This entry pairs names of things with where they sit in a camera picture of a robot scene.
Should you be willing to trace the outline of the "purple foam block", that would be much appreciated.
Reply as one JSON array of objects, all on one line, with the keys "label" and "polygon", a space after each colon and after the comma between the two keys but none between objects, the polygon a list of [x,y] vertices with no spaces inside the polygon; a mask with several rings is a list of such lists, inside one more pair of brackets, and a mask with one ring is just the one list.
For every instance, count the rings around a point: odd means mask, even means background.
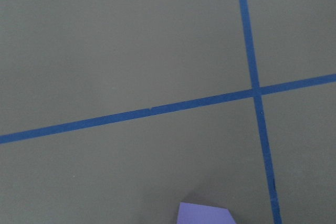
[{"label": "purple foam block", "polygon": [[181,202],[177,224],[236,224],[228,209]]}]

